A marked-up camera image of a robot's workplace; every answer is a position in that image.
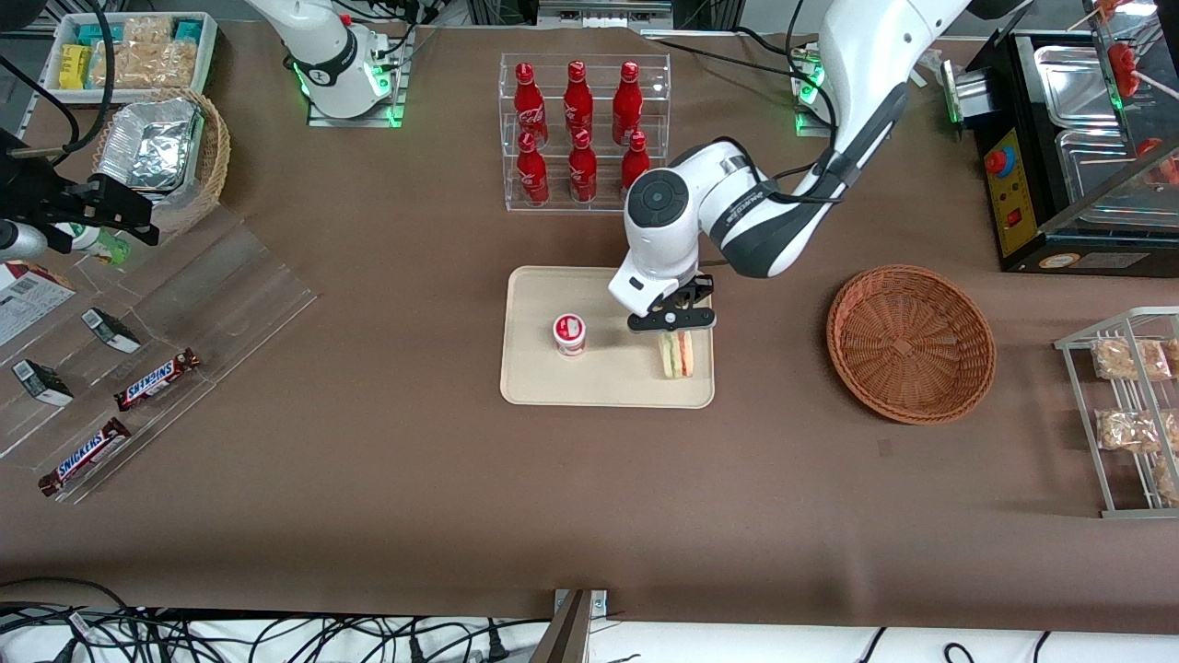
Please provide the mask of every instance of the robotic arm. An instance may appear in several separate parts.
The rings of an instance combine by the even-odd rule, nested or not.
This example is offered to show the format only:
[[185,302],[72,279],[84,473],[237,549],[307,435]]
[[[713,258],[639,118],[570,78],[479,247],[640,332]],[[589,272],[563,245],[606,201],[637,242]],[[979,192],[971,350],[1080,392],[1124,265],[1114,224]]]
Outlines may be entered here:
[[631,329],[714,322],[711,311],[702,317],[665,310],[683,308],[684,289],[699,285],[693,280],[700,232],[742,276],[769,278],[793,264],[831,209],[823,201],[856,183],[901,117],[917,59],[968,4],[835,0],[819,31],[819,57],[838,131],[793,196],[783,196],[727,138],[692,147],[667,168],[639,177],[624,212],[631,249],[610,283],[611,294],[634,314]]
[[278,32],[308,97],[323,114],[353,118],[393,91],[389,38],[345,25],[331,0],[245,0]]

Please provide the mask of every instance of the red bottle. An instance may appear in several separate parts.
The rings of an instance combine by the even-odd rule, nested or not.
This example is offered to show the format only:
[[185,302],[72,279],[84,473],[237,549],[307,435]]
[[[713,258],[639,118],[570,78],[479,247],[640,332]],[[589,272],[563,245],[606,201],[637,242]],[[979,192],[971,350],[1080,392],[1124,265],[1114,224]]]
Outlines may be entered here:
[[593,138],[593,93],[586,85],[586,66],[581,60],[569,63],[569,85],[565,88],[565,129],[577,136],[582,129]]
[[631,149],[623,155],[623,199],[640,175],[651,170],[651,157],[647,156],[647,134],[635,129],[631,133]]
[[623,81],[614,92],[614,143],[626,145],[643,117],[643,91],[639,90],[639,65],[623,63]]
[[516,117],[520,131],[532,133],[536,138],[536,147],[544,147],[548,142],[548,124],[545,122],[545,96],[536,87],[532,65],[516,65]]
[[574,202],[588,203],[598,195],[598,155],[590,147],[590,132],[581,130],[573,137],[569,153],[569,196]]
[[520,184],[528,197],[528,204],[536,206],[548,201],[548,170],[545,157],[536,151],[536,138],[532,133],[520,133],[520,156],[516,157]]

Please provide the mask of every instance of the clear acrylic bottle rack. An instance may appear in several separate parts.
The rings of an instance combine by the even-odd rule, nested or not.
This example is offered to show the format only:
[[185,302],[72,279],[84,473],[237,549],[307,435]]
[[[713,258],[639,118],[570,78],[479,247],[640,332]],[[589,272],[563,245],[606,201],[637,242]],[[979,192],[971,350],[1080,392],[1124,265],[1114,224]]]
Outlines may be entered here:
[[[593,92],[593,151],[598,155],[598,195],[590,203],[577,203],[569,196],[569,152],[573,142],[565,130],[565,87],[568,65],[581,60],[586,65],[586,83]],[[639,88],[643,91],[643,119],[639,127],[647,134],[651,168],[667,163],[671,132],[671,57],[670,55],[582,55],[575,53],[503,53],[500,58],[500,143],[503,151],[503,203],[513,211],[540,212],[621,212],[621,163],[626,147],[614,143],[611,124],[614,117],[614,91],[618,90],[623,63],[639,65]],[[536,86],[545,96],[548,143],[540,149],[548,171],[548,202],[534,206],[520,185],[515,162],[520,153],[519,125],[515,113],[515,67],[528,63],[535,72]]]
[[[187,232],[158,247],[130,239],[118,267],[78,254],[37,262],[68,280],[75,294],[0,346],[0,462],[28,470],[27,490],[86,444],[112,416],[131,438],[54,495],[77,504],[179,419],[315,295],[250,232],[218,206]],[[140,347],[125,354],[81,321],[95,307],[119,319]],[[200,366],[130,412],[114,394],[185,348]],[[53,368],[73,394],[65,407],[34,400],[12,372],[31,360]]]

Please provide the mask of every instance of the wicker basket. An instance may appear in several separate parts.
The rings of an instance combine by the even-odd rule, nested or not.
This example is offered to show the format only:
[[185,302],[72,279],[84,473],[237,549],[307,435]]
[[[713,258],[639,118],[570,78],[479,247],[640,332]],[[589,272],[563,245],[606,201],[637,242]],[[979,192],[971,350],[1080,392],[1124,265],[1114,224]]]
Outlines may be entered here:
[[[217,206],[222,188],[225,186],[225,175],[229,172],[229,127],[220,113],[206,97],[186,88],[159,90],[152,93],[152,101],[183,98],[200,106],[205,117],[205,127],[200,134],[200,155],[196,170],[196,196],[184,205],[169,204],[163,201],[152,210],[152,223],[163,232],[179,234],[191,228]],[[94,170],[103,158],[106,139],[111,134],[111,122],[106,123],[98,138],[98,151],[94,153]]]
[[995,342],[982,311],[918,267],[880,267],[848,281],[831,304],[826,344],[851,393],[905,424],[954,421],[995,379]]

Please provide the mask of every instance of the small bottle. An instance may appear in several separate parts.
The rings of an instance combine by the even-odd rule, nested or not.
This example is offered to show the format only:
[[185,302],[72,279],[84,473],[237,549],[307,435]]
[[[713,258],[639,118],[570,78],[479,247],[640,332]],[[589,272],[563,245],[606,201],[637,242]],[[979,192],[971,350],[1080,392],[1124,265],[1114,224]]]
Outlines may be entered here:
[[565,88],[565,129],[569,136],[579,131],[593,138],[593,93],[586,84],[586,66],[581,60],[569,63],[569,85]]
[[536,138],[532,133],[520,133],[520,156],[516,158],[520,185],[528,197],[528,204],[539,206],[548,201],[548,171],[545,157],[536,151]]
[[643,91],[639,90],[639,65],[623,63],[623,80],[614,92],[614,143],[626,145],[643,117]]
[[573,137],[569,152],[569,196],[577,203],[588,203],[598,195],[598,155],[590,146],[590,132],[581,130]]
[[55,223],[58,230],[70,235],[71,248],[74,251],[93,256],[103,264],[118,265],[126,262],[131,245],[121,237],[116,237],[104,228],[83,225],[80,223]]
[[536,147],[544,147],[548,142],[548,123],[545,122],[545,96],[536,87],[536,77],[532,65],[516,65],[516,118],[520,131],[532,133],[536,138]]
[[647,155],[647,134],[641,130],[631,133],[631,149],[623,155],[623,201],[626,192],[640,175],[651,170],[651,157]]

